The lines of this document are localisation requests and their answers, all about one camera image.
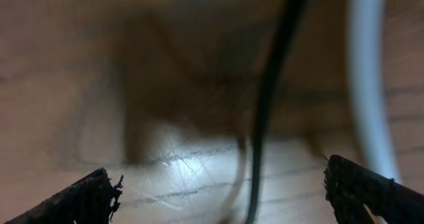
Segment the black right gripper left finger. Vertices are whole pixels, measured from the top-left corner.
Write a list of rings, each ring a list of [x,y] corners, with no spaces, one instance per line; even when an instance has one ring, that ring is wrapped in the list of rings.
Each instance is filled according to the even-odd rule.
[[[123,178],[112,185],[98,168],[5,224],[109,224],[121,204]]]

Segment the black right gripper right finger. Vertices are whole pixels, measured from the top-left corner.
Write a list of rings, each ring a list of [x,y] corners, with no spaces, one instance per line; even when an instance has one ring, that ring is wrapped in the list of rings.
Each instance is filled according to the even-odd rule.
[[[342,156],[332,155],[324,171],[325,199],[339,224],[423,224],[423,195]]]

